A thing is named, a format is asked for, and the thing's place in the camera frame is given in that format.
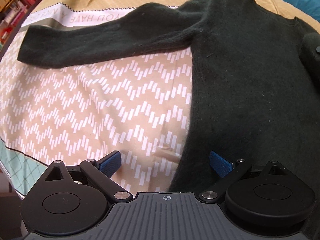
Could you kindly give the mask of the yellow beige patterned bed cover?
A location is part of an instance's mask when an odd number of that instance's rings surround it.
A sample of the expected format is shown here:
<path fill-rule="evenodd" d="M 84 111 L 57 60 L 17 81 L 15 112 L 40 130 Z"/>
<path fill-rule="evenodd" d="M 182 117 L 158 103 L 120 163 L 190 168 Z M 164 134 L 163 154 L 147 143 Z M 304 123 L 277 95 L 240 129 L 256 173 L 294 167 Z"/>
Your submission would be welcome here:
<path fill-rule="evenodd" d="M 46 164 L 77 165 L 119 150 L 115 182 L 132 193 L 168 188 L 182 153 L 191 102 L 189 49 L 58 70 L 17 60 L 32 25 L 75 30 L 116 20 L 133 8 L 187 0 L 43 0 L 1 57 L 1 140 Z M 319 22 L 283 0 L 256 0 L 267 10 Z"/>

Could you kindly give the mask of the mint green checked sheet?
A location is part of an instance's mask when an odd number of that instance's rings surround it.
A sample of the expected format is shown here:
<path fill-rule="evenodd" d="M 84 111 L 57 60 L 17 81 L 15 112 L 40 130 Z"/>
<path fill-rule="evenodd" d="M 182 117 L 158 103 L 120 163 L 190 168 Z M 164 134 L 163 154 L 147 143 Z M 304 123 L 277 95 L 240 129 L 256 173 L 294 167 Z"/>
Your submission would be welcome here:
<path fill-rule="evenodd" d="M 47 165 L 20 151 L 8 148 L 1 140 L 1 169 L 14 190 L 24 198 L 47 169 Z"/>

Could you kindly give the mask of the wooden storage shelf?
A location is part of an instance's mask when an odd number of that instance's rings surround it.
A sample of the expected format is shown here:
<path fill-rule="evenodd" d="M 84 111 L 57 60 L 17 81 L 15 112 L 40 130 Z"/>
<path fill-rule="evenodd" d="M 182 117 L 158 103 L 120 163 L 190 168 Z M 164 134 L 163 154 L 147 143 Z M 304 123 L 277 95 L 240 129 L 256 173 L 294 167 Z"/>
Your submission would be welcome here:
<path fill-rule="evenodd" d="M 36 1 L 38 0 L 1 0 L 1 48 Z"/>

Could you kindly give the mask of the dark green knit sweater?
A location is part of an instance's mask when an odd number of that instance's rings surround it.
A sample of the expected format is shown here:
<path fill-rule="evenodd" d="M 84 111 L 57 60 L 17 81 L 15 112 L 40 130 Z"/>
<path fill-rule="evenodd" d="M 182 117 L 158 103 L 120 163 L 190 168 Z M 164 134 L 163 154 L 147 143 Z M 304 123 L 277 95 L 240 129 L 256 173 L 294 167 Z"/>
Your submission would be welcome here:
<path fill-rule="evenodd" d="M 190 121 L 169 192 L 200 193 L 209 154 L 277 160 L 319 193 L 319 33 L 255 0 L 146 3 L 118 20 L 61 31 L 31 26 L 18 60 L 63 68 L 190 48 Z"/>

